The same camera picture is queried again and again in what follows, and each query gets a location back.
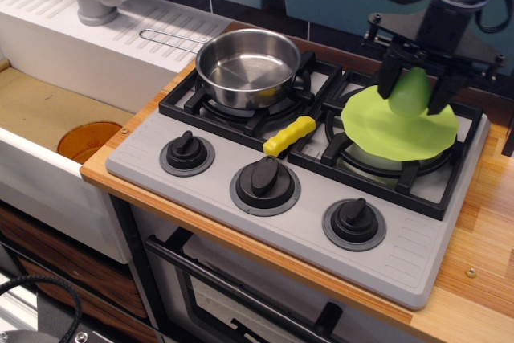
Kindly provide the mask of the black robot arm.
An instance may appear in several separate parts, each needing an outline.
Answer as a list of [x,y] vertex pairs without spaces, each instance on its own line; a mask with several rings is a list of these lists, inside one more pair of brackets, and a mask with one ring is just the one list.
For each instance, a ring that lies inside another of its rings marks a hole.
[[[390,0],[409,5],[422,0]],[[366,40],[375,43],[379,31],[389,34],[380,44],[381,66],[374,76],[378,93],[389,99],[406,65],[421,67],[437,76],[429,114],[440,113],[462,88],[495,83],[505,54],[476,37],[471,22],[486,34],[504,30],[513,16],[513,0],[430,0],[414,14],[369,16]]]

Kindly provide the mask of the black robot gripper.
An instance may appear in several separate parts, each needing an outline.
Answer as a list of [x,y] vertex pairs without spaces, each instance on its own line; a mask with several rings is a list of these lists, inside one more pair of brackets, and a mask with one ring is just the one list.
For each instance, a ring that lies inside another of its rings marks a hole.
[[379,95],[390,97],[404,63],[429,68],[436,78],[427,105],[433,116],[469,84],[470,73],[494,78],[506,55],[470,31],[471,16],[439,1],[413,14],[370,14],[366,42],[385,50],[377,72]]

